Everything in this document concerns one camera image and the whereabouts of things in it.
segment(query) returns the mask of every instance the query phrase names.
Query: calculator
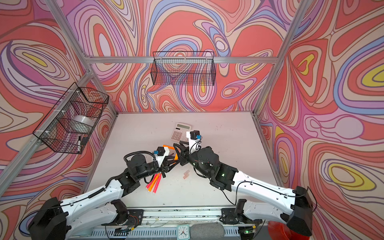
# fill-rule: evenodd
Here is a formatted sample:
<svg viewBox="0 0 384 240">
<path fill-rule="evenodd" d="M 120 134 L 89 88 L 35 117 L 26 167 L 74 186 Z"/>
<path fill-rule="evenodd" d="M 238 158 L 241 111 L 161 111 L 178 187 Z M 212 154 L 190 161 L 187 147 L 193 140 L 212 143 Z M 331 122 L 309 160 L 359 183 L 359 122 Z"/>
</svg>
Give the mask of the calculator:
<svg viewBox="0 0 384 240">
<path fill-rule="evenodd" d="M 176 123 L 175 129 L 172 133 L 172 141 L 179 142 L 179 141 L 184 141 L 188 142 L 187 139 L 187 131 L 191 130 L 191 126 L 185 123 Z"/>
</svg>

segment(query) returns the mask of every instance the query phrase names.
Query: pink highlighter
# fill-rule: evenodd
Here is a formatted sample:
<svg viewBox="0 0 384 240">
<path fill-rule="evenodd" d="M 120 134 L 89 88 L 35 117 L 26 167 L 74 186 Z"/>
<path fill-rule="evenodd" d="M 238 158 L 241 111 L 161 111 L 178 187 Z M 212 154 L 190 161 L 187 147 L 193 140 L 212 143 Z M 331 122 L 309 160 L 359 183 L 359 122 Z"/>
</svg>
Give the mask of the pink highlighter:
<svg viewBox="0 0 384 240">
<path fill-rule="evenodd" d="M 153 193 L 156 193 L 156 191 L 157 191 L 157 187 L 159 186 L 159 183 L 160 183 L 160 180 L 161 180 L 161 173 L 159 173 L 159 179 L 157 180 L 157 182 L 156 182 L 156 185 L 155 185 L 155 189 L 153 190 Z"/>
</svg>

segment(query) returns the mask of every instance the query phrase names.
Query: marker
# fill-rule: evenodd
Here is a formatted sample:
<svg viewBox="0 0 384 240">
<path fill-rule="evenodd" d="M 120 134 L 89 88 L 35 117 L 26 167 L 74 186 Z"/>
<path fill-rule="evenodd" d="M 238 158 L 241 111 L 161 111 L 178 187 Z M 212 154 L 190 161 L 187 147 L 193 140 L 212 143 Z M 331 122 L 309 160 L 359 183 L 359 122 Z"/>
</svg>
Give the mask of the marker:
<svg viewBox="0 0 384 240">
<path fill-rule="evenodd" d="M 157 181 L 158 178 L 159 178 L 159 174 L 158 174 L 158 175 L 155 177 L 155 179 L 153 180 L 153 183 L 152 183 L 151 186 L 149 187 L 148 192 L 152 191 L 152 188 L 153 188 L 153 186 L 155 185 L 155 183 L 156 183 L 156 181 Z"/>
<path fill-rule="evenodd" d="M 161 174 L 159 173 L 159 179 L 157 180 L 157 182 L 156 182 L 156 185 L 155 185 L 155 189 L 153 190 L 153 193 L 155 194 L 156 193 L 156 191 L 157 191 L 157 187 L 159 186 L 159 183 L 160 183 L 160 180 L 161 180 Z"/>
<path fill-rule="evenodd" d="M 146 186 L 147 189 L 151 186 L 151 184 L 152 184 L 153 181 L 155 180 L 155 177 L 153 177 L 152 181 L 151 181 L 150 183 L 148 183 L 148 185 Z"/>
<path fill-rule="evenodd" d="M 81 136 L 79 136 L 79 141 L 77 141 L 77 153 L 80 153 L 81 151 L 81 146 L 80 146 L 80 143 L 81 143 Z"/>
</svg>

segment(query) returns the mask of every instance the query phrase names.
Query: black mount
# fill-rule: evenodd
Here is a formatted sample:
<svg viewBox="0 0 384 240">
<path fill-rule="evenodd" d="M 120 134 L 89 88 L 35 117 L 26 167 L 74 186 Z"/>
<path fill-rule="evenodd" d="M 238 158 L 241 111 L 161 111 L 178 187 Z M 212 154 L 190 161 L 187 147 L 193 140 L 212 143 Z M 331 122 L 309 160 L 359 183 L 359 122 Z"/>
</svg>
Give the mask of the black mount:
<svg viewBox="0 0 384 240">
<path fill-rule="evenodd" d="M 225 224 L 237 224 L 239 222 L 243 223 L 253 223 L 260 224 L 262 223 L 261 219 L 249 219 L 244 213 L 244 204 L 247 202 L 246 199 L 239 199 L 237 201 L 236 208 L 222 208 L 220 221 Z"/>
<path fill-rule="evenodd" d="M 102 226 L 117 226 L 123 224 L 131 228 L 141 225 L 144 213 L 143 209 L 127 209 L 120 199 L 113 200 L 111 204 L 117 209 L 118 215 L 112 222 L 102 224 Z"/>
<path fill-rule="evenodd" d="M 293 212 L 291 215 L 282 213 L 280 217 L 287 222 L 287 227 L 292 231 L 304 235 L 312 236 L 312 200 L 307 189 L 297 186 L 293 191 L 296 194 L 295 205 L 291 205 Z"/>
<path fill-rule="evenodd" d="M 38 240 L 64 240 L 66 233 L 71 229 L 67 226 L 67 212 L 63 212 L 56 197 L 45 201 L 41 211 L 37 212 L 33 220 L 28 224 L 28 230 L 32 239 Z"/>
</svg>

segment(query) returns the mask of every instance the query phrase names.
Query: gray microphone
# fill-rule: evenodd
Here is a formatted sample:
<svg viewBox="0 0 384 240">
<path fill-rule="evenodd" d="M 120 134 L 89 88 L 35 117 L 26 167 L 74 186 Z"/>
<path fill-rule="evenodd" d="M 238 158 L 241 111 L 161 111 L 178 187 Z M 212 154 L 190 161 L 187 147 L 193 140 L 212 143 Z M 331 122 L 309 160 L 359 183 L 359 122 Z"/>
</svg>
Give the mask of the gray microphone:
<svg viewBox="0 0 384 240">
<path fill-rule="evenodd" d="M 211 240 L 224 237 L 224 227 L 219 223 L 195 224 L 189 228 L 191 240 Z"/>
</svg>

